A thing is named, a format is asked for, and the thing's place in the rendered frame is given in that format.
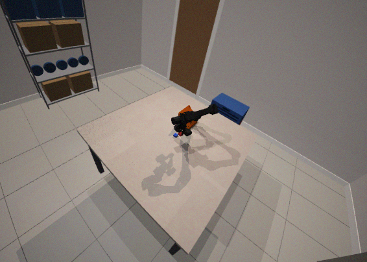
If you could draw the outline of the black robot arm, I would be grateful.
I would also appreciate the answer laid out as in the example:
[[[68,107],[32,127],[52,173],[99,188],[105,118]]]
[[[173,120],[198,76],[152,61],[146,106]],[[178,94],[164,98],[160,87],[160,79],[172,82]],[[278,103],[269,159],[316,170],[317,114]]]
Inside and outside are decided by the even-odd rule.
[[[181,132],[184,129],[184,126],[181,125],[180,123],[190,123],[191,121],[198,121],[203,115],[207,115],[207,114],[216,114],[218,113],[219,110],[217,108],[216,104],[211,104],[209,105],[209,107],[203,109],[203,110],[199,110],[199,111],[187,111],[183,113],[180,113],[180,116],[176,116],[176,117],[172,117],[171,118],[171,122],[174,126],[174,129],[176,132]]]

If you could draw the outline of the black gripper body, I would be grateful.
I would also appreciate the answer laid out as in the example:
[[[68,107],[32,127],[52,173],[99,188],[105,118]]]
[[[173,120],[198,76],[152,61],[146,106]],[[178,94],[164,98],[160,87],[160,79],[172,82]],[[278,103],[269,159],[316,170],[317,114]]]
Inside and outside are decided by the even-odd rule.
[[[186,127],[187,127],[187,123],[185,124],[185,123],[180,123],[181,125],[183,125],[183,133],[184,133],[184,135],[185,136],[189,136],[189,135],[191,135],[192,134],[192,131],[190,130],[190,129],[187,129]]]

